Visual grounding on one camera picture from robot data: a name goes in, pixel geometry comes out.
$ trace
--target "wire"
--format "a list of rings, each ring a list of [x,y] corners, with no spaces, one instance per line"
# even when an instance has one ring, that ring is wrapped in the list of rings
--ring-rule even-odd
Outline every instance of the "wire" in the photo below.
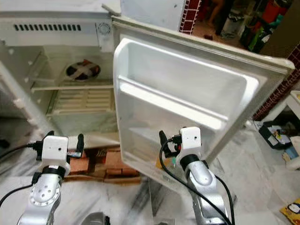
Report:
[[[12,153],[14,151],[17,151],[19,149],[24,149],[24,148],[30,148],[30,147],[32,147],[31,143],[15,147],[12,150],[9,150],[9,151],[5,152],[3,155],[0,155],[0,159],[4,158],[5,156],[9,155],[10,153]]]
[[[1,200],[0,200],[0,207],[3,204],[3,202],[5,201],[5,199],[7,199],[7,197],[9,197],[12,193],[14,193],[16,191],[19,191],[19,190],[22,190],[22,189],[26,189],[26,188],[32,187],[32,186],[33,186],[33,184],[30,184],[30,185],[27,185],[27,186],[24,186],[24,187],[19,187],[19,188],[15,189],[15,190],[12,190],[12,191],[8,192],[3,198],[1,198]]]
[[[187,183],[185,183],[182,179],[180,179],[179,177],[177,177],[176,175],[174,175],[173,173],[171,173],[171,171],[169,171],[167,169],[167,167],[165,166],[164,162],[163,162],[163,149],[165,148],[165,145],[168,144],[168,142],[171,142],[171,139],[169,139],[168,141],[166,141],[160,148],[159,151],[159,161],[160,164],[162,166],[162,168],[164,169],[164,171],[169,174],[171,177],[173,177],[175,180],[177,180],[179,183],[181,183],[182,185],[184,185],[185,187],[187,187],[189,190],[191,190],[192,192],[194,192],[196,195],[200,196],[203,200],[205,200],[209,205],[211,205],[225,220],[225,222],[228,225],[232,225],[232,223],[230,222],[230,220],[227,218],[227,216],[224,214],[224,212],[222,212],[217,206],[215,206],[210,200],[208,200],[204,195],[202,195],[200,192],[198,192],[194,187],[188,185]]]
[[[227,185],[225,184],[224,181],[222,181],[221,178],[219,178],[217,175],[215,175],[216,178],[223,184],[226,192],[227,192],[227,195],[228,195],[228,198],[229,198],[229,205],[230,205],[230,215],[231,215],[231,223],[232,225],[235,225],[235,219],[234,219],[234,210],[233,210],[233,199],[231,198],[231,194],[230,194],[230,191],[227,187]]]

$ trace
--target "white refrigerator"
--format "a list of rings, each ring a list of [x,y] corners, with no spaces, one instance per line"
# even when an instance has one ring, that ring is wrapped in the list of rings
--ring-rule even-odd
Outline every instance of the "white refrigerator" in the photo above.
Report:
[[[83,133],[86,148],[121,145],[123,161],[163,185],[159,131],[197,126],[209,163],[294,65],[81,7],[0,9],[0,76],[41,136]],[[66,76],[73,63],[97,78]]]

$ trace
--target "brick wall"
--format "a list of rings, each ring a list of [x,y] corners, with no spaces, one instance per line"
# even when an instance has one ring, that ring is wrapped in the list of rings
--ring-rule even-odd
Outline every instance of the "brick wall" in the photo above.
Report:
[[[261,108],[253,115],[254,120],[262,120],[268,115],[269,111],[290,91],[293,86],[300,80],[300,43],[294,48],[288,59],[295,65],[295,70],[276,88],[270,95],[268,100],[261,106]]]
[[[186,0],[180,24],[180,32],[192,34],[200,5],[201,0]]]

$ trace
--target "robotic arm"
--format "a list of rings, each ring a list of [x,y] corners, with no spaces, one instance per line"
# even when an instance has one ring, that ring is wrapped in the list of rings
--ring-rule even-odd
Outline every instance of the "robotic arm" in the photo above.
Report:
[[[186,127],[180,130],[179,135],[173,136],[175,152],[171,152],[168,140],[163,131],[159,132],[160,141],[166,158],[176,157],[176,164],[185,172],[187,184],[202,193],[211,203],[217,206],[225,215],[222,196],[217,191],[216,176],[199,159],[201,153],[201,133],[198,127]],[[198,225],[226,225],[223,217],[208,202],[199,195],[190,191],[193,199],[193,208]]]
[[[52,225],[54,212],[60,204],[61,183],[70,173],[70,158],[83,153],[83,135],[78,136],[76,152],[68,152],[68,138],[54,136],[54,132],[34,144],[37,160],[42,161],[38,180],[30,190],[30,197],[18,225]]]

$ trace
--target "person's leg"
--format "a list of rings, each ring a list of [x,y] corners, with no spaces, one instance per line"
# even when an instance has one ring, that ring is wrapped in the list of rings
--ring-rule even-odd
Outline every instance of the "person's leg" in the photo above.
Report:
[[[212,10],[212,13],[210,15],[210,19],[208,20],[208,25],[210,27],[214,27],[213,21],[216,17],[216,15],[221,11],[223,4],[224,4],[224,0],[212,0],[213,3],[216,4],[215,8]]]

